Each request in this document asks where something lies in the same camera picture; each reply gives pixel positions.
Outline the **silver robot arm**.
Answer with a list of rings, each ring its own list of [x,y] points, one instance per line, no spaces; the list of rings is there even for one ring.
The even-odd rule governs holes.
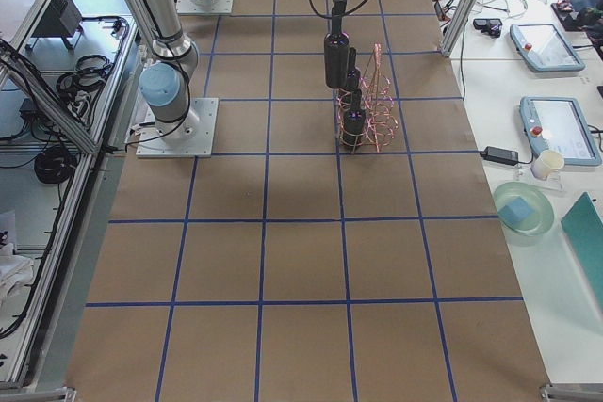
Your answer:
[[[365,1],[351,10],[345,10],[347,0],[334,0],[331,15],[321,15],[312,0],[308,0],[314,13],[336,25],[335,37],[347,39],[341,29],[341,20],[359,9]],[[198,64],[198,50],[193,40],[183,31],[173,0],[140,0],[142,19],[152,23],[155,32],[152,49],[158,58],[150,68],[142,72],[139,89],[155,115],[155,126],[159,135],[137,142],[157,139],[172,139],[186,136],[193,130],[192,98],[190,77]]]

